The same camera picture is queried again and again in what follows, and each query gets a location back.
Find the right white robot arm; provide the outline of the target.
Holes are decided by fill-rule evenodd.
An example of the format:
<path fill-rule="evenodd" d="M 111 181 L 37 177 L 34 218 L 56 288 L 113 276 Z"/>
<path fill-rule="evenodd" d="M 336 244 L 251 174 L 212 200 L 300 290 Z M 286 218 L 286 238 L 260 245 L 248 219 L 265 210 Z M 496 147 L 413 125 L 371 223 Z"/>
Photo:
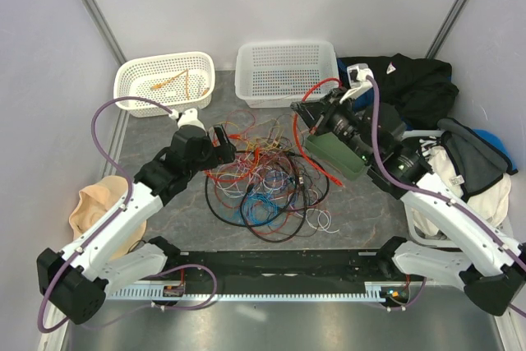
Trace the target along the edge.
<path fill-rule="evenodd" d="M 290 108 L 307 126 L 309 151 L 348 180 L 366 170 L 382 191 L 421 212 L 453 243 L 441 249 L 392 237 L 376 254 L 382 278 L 404 274 L 437 280 L 463 291 L 493 316 L 511 308 L 525 285 L 525 246 L 484 224 L 431 169 L 418 142 L 429 131 L 408 134 L 395 107 L 382 102 L 355 113 L 340 90 Z"/>

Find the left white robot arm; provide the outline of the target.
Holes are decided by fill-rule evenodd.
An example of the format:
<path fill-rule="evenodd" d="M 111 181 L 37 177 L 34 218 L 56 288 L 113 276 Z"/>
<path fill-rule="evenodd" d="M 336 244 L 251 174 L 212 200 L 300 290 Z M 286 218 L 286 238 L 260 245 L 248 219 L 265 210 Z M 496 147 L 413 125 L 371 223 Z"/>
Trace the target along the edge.
<path fill-rule="evenodd" d="M 147 277 L 173 279 L 180 260 L 161 237 L 115 260 L 113 254 L 149 217 L 161 211 L 201 171 L 234 161 L 236 148 L 224 127 L 215 136 L 184 125 L 172 142 L 144 164 L 127 192 L 87 232 L 60 252 L 43 250 L 36 261 L 42 305 L 52 303 L 69 321 L 87 322 L 107 296 Z"/>

